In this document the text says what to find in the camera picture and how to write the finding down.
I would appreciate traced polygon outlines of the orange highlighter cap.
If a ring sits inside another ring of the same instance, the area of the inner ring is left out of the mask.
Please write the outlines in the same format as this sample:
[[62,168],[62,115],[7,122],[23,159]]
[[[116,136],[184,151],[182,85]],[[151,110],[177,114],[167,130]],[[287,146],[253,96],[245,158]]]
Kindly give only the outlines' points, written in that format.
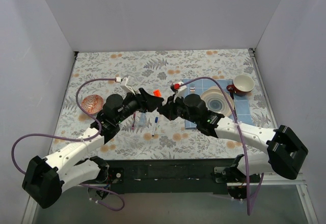
[[160,90],[154,90],[153,95],[156,97],[162,97]]

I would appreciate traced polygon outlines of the white thin pen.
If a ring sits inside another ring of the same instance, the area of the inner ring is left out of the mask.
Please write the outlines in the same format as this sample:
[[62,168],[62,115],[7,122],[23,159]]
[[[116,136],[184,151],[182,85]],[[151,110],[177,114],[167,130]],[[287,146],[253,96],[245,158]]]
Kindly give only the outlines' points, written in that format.
[[159,119],[159,117],[155,117],[153,127],[152,127],[152,133],[151,133],[152,137],[154,137],[154,135],[155,135],[155,131],[156,131],[157,124],[158,124],[158,119]]

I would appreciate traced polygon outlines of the light blue marker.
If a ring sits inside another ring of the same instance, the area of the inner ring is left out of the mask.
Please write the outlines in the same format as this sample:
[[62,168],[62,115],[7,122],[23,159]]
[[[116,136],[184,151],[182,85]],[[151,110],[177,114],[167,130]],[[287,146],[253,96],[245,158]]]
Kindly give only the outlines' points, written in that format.
[[146,113],[141,113],[140,119],[139,119],[139,125],[145,126],[147,124],[147,118]]

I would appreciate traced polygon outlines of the pink pen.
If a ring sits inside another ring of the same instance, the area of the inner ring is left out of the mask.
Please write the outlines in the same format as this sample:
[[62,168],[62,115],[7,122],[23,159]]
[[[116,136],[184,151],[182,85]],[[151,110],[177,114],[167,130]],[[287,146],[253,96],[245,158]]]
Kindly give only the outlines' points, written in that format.
[[131,125],[132,130],[134,130],[135,116],[136,116],[136,114],[133,113],[133,117],[132,117],[132,125]]

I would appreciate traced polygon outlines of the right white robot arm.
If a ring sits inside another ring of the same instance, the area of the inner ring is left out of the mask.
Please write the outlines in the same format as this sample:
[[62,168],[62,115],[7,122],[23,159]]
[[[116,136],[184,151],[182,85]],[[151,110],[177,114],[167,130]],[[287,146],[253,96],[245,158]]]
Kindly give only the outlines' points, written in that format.
[[236,124],[229,117],[209,110],[199,95],[190,94],[185,98],[168,98],[158,112],[169,120],[177,117],[196,124],[206,136],[240,141],[260,150],[260,155],[251,158],[249,169],[252,174],[275,172],[294,180],[308,155],[307,147],[290,127],[281,125],[278,129],[261,128],[245,123]]

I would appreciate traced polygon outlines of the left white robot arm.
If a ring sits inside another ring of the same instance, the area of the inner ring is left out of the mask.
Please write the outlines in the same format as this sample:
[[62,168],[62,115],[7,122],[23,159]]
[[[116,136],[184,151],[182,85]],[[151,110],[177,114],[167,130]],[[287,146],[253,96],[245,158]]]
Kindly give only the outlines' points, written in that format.
[[107,162],[98,156],[84,157],[105,145],[120,130],[119,124],[136,111],[153,112],[163,98],[148,94],[140,88],[136,94],[107,97],[97,121],[87,128],[78,142],[67,144],[44,158],[30,160],[22,188],[43,208],[53,205],[61,194],[86,181],[104,183],[108,179]]

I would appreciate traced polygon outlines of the orange patterned bowl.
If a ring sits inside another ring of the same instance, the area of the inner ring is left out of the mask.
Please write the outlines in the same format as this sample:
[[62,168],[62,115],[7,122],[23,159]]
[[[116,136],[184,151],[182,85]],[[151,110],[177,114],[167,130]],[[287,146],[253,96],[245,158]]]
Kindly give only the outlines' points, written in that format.
[[104,99],[96,94],[89,95],[81,102],[81,107],[90,115],[97,114],[102,110]]

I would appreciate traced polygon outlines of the silver fork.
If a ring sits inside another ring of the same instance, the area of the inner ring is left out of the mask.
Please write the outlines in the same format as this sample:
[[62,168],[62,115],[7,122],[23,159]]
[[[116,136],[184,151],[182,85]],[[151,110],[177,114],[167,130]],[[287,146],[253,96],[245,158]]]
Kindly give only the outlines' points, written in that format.
[[193,85],[190,86],[189,88],[190,93],[195,93],[196,89]]

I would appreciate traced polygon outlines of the beige ceramic plate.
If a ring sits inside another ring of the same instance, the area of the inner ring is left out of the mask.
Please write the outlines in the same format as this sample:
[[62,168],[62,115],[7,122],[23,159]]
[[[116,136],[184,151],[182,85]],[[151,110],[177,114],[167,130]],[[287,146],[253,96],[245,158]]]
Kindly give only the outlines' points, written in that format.
[[205,102],[209,110],[228,117],[232,114],[235,105],[230,95],[227,93],[225,95],[226,98],[222,91],[217,86],[214,86],[204,91],[200,98]]

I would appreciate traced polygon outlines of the red white cup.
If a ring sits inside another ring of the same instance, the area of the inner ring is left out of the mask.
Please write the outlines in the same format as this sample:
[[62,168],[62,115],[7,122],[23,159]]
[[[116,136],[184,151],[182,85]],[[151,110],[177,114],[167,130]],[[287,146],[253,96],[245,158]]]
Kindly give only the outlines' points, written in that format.
[[232,84],[227,85],[226,90],[237,96],[245,96],[250,93],[255,87],[252,78],[247,75],[238,75],[233,79]]

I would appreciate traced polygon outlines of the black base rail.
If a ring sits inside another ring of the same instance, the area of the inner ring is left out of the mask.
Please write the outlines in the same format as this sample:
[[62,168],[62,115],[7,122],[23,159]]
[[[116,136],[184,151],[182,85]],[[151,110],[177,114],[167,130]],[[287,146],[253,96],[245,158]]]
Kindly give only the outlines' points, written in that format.
[[233,159],[110,160],[108,176],[88,184],[124,193],[195,193],[247,198],[245,177],[230,172]]

